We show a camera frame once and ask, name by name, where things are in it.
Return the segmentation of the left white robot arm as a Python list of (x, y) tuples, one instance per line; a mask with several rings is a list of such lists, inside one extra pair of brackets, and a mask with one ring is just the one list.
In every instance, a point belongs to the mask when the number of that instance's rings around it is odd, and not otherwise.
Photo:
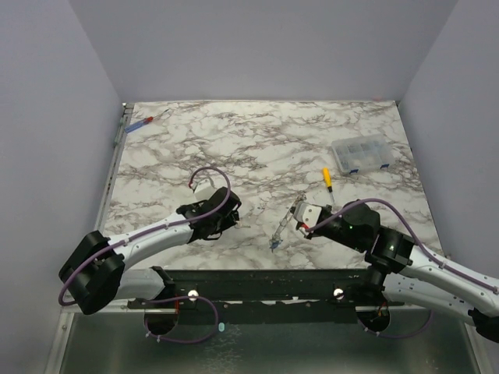
[(211, 197), (182, 205), (170, 216), (130, 233), (85, 235), (58, 273), (63, 283), (58, 302), (78, 305), (92, 315), (114, 300), (147, 299), (155, 307), (172, 298), (169, 279), (160, 266), (133, 266), (160, 252), (196, 240), (216, 240), (239, 221), (239, 197), (221, 187)]

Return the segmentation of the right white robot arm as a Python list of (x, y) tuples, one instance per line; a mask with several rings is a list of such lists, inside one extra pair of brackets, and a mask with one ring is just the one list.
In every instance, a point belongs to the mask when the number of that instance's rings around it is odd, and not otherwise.
[(372, 199), (347, 203), (337, 213), (302, 201), (293, 217), (308, 239), (328, 238), (364, 255), (366, 276), (346, 288), (345, 298), (368, 305), (409, 303), (447, 313), (498, 341), (498, 280), (429, 249), (404, 217), (402, 233), (385, 227)]

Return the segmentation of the large grey metal keyring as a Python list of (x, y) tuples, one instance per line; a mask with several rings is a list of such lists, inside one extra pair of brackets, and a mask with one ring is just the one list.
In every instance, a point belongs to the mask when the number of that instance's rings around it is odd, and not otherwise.
[(298, 196), (295, 198), (291, 206), (288, 208), (286, 211), (286, 214), (284, 217), (279, 221), (278, 227), (276, 228), (274, 234), (271, 236), (271, 239), (269, 240), (269, 247), (270, 247), (270, 242), (271, 241), (281, 241), (281, 233), (286, 229), (289, 221), (293, 218), (293, 214), (295, 213), (296, 207), (306, 199), (306, 194), (305, 193), (300, 193)]

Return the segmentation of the blue key tag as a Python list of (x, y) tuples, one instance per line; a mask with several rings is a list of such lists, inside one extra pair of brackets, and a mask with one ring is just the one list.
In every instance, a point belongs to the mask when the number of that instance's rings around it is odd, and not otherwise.
[(270, 250), (273, 252), (280, 244), (281, 244), (281, 241), (271, 241), (270, 242)]

